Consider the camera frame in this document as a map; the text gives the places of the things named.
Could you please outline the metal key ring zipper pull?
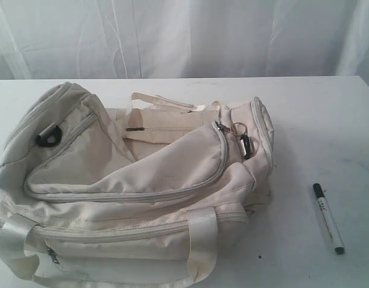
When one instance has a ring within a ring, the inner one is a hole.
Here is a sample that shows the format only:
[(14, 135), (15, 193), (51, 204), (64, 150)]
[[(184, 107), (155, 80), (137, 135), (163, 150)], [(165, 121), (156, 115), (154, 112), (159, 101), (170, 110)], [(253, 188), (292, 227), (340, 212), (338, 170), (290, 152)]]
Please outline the metal key ring zipper pull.
[(248, 131), (247, 126), (242, 122), (234, 122), (230, 126), (230, 132), (236, 137), (240, 137), (243, 134), (247, 134), (247, 131)]

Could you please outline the cream white duffel bag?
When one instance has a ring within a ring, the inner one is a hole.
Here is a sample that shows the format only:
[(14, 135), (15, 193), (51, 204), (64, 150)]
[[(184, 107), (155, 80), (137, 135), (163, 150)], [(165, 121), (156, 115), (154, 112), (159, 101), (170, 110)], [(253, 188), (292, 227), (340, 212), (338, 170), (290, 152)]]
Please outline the cream white duffel bag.
[[(125, 287), (68, 271), (69, 260), (184, 260), (188, 287), (271, 197), (274, 128), (259, 98), (194, 106), (135, 92), (107, 109), (66, 82), (45, 92), (4, 147), (0, 259), (47, 287)], [(230, 132), (242, 122), (247, 134)]]

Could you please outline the white marker black cap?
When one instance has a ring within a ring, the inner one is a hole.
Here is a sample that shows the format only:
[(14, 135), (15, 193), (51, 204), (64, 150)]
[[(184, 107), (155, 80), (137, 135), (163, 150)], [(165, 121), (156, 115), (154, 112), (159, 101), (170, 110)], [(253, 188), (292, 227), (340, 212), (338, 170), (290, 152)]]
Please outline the white marker black cap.
[(319, 204), (320, 211), (322, 212), (334, 251), (336, 255), (344, 255), (346, 252), (344, 243), (321, 185), (319, 183), (314, 183), (313, 190)]

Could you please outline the white background curtain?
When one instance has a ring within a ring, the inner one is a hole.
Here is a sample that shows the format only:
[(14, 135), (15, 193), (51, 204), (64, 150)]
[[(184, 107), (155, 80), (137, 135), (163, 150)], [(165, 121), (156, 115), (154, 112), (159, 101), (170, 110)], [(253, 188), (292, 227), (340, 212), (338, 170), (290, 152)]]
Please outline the white background curtain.
[(0, 1), (0, 79), (358, 75), (369, 1)]

